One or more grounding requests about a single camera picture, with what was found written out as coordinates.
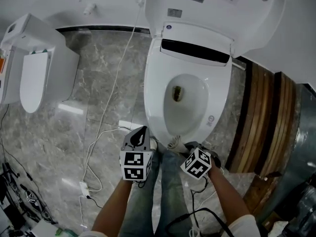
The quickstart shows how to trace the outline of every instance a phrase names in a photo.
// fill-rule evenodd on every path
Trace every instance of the white toilet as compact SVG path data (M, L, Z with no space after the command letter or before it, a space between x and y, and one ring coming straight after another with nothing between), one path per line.
M79 55L66 47L65 37L58 31L27 14L7 28L1 47L8 54L12 47L20 50L11 54L17 62L9 64L10 60L6 60L5 69L10 71L10 77L15 77L15 84L20 82L20 100L28 113L37 111L44 102L70 97ZM4 82L10 87L9 80Z
M216 126L230 86L232 57L267 44L285 0L146 0L153 37L144 100L154 136L165 146L203 142Z

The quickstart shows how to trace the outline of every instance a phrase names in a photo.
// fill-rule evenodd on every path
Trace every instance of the fiducial marker cube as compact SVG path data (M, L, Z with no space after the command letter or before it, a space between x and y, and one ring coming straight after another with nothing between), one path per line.
M196 148L181 165L182 170L195 179L201 179L212 167L211 154Z
M124 180L145 181L152 167L152 151L121 151L119 163Z

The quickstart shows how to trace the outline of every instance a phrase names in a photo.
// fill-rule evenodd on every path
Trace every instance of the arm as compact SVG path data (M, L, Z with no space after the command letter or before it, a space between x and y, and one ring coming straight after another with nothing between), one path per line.
M213 161L208 176L215 187L228 225L236 219L250 214L242 197L225 178L220 169L215 166Z
M132 182L120 180L112 195L99 212L92 231L105 234L107 237L117 237L122 225L127 201L132 188Z

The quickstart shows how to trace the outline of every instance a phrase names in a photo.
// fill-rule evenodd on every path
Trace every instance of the jeans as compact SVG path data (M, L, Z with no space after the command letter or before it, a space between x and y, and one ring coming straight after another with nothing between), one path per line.
M188 213L179 175L180 165L184 161L181 158L181 156L158 144L157 151L153 153L152 168L144 187L135 186L133 189L120 230L120 237L167 237L169 235L165 231L165 227L174 219ZM154 234L152 223L153 195L160 162L162 170L161 215ZM184 237L189 236L191 228L192 222L188 218L172 225L169 231L177 237Z

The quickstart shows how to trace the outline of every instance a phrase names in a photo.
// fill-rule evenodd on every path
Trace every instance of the marble floor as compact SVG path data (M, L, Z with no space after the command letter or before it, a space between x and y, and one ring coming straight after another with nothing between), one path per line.
M10 104L0 131L3 144L31 174L50 208L54 220L64 228L82 232L79 181L83 176L86 151L95 139L103 109L110 96L116 76L116 68L130 32L77 31L63 33L68 47L80 54L78 72L71 97L62 103L44 104L36 113L28 114L20 103ZM135 33L121 64L114 94L105 112L101 131L114 129L119 120L147 124L144 109L143 85L146 57L151 43L148 34ZM223 164L226 162L239 119L245 72L233 66L229 95L224 112L205 146L216 151ZM0 107L0 117L7 106ZM102 206L121 178L119 149L126 132L106 132L96 144L90 158L90 166L101 179L102 191L93 194ZM18 183L36 190L26 178L23 169L7 155L14 170L21 174ZM229 174L225 176L244 195L253 174ZM188 210L192 199L189 188L200 185L181 173ZM153 206L154 229L160 216L160 174L155 187ZM99 188L98 181L88 172L85 181L90 187ZM214 193L209 183L207 189L196 195L196 206ZM224 219L216 194L203 204ZM82 199L83 220L91 228L100 209L93 201ZM216 232L218 223L208 214L197 216L204 233Z

